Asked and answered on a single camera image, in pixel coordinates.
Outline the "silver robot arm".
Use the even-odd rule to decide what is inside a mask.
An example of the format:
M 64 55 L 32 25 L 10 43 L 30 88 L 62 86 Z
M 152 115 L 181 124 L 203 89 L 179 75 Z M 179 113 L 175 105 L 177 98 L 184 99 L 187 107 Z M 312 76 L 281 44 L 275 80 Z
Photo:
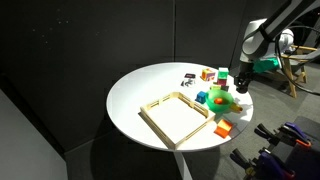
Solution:
M 269 18 L 251 21 L 246 28 L 240 55 L 236 90 L 244 94 L 253 78 L 253 62 L 275 52 L 277 38 L 300 16 L 320 6 L 320 0 L 286 0 Z

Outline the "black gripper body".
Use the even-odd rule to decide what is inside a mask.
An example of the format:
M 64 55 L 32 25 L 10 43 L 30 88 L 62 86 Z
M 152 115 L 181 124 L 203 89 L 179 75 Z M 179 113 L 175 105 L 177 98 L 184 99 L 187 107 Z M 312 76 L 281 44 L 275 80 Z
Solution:
M 234 85 L 236 86 L 236 91 L 239 93 L 247 93 L 250 82 L 251 78 L 249 76 L 239 74 L 234 78 Z

